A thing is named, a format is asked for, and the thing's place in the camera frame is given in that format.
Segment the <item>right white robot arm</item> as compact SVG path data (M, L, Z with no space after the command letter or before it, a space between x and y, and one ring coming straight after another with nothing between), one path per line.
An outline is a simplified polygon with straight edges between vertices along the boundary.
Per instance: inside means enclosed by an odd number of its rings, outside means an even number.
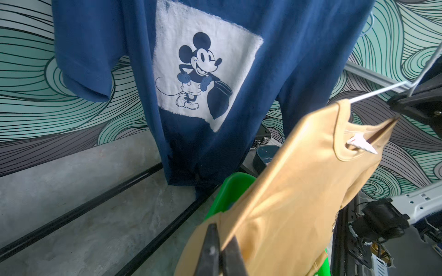
M442 60L438 58L423 79L409 90L392 96L389 108L429 126L442 135ZM363 215L351 224L353 232L369 240L390 240L410 226L435 242L442 241L442 183L426 185L411 193L367 203Z

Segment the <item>dark navy t-shirt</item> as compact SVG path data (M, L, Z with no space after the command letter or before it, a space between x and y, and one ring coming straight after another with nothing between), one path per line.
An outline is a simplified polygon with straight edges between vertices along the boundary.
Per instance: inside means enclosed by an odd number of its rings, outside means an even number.
M111 99L127 56L166 179L198 193L245 159L278 102L283 132L323 108L374 1L53 1L63 83Z

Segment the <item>white wire hanger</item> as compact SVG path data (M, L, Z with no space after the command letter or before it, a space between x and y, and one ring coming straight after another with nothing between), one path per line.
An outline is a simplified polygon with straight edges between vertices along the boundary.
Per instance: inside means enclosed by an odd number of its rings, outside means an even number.
M398 82L396 80L393 80L391 78L385 77L381 74L378 74L374 71L365 69L364 67L353 63L353 62L346 62L346 65L344 67L344 70L347 72L350 72L354 75L358 75L359 77L362 77L370 82L376 83L380 86L382 86L381 89L375 90L373 92L369 92L360 96L357 96L355 98L351 98L349 102L351 104L354 104L356 102L371 98L375 95L379 95L385 92L389 92L391 90L394 90L398 93L405 93L407 97L411 97L416 89L416 87L420 84L422 78L425 76L425 74L431 69L431 67L434 65L434 63L437 61L437 59L442 54L442 45L440 44L436 51L433 53L429 61L426 62L424 68L419 73L418 77L413 81L410 82L408 80Z

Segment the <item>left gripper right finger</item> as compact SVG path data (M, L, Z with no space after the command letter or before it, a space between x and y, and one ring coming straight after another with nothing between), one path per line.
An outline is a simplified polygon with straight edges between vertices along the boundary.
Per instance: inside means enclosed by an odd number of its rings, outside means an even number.
M235 236L222 251L222 274L224 276L248 276Z

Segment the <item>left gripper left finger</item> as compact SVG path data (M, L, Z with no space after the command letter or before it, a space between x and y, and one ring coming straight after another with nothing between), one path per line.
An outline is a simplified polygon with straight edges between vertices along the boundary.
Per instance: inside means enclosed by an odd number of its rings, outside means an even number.
M194 276L218 276L220 261L219 234L216 224L207 227Z

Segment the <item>tan yellow t-shirt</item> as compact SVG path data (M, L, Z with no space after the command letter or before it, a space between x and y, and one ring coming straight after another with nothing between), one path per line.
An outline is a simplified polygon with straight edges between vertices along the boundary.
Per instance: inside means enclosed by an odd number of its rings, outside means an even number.
M349 121L348 100L304 116L253 185L227 211L200 224L175 274L194 274L207 227L220 245L238 240L251 276L312 276L327 255L336 215L378 167L397 118Z

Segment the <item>light blue wire hanger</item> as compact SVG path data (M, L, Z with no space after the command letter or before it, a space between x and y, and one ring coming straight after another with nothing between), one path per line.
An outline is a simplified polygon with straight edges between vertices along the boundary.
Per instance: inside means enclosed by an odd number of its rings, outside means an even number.
M373 28L375 24L375 17L372 11L369 14L369 20L367 21L367 24L368 28L361 32L360 37L365 36Z

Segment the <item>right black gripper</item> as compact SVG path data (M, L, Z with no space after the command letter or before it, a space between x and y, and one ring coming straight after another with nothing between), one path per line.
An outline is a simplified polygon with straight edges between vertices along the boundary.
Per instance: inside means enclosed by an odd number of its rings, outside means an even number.
M442 59L438 58L411 96L400 93L387 101L392 111L428 125L442 136Z

